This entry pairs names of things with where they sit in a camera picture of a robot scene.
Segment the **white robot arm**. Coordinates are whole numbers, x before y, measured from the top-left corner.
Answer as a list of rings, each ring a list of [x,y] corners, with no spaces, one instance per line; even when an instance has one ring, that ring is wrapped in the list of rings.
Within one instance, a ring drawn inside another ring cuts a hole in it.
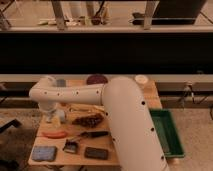
[[[147,102],[131,78],[114,77],[106,84],[58,87],[51,76],[29,91],[41,110],[62,103],[102,105],[121,171],[170,171]]]

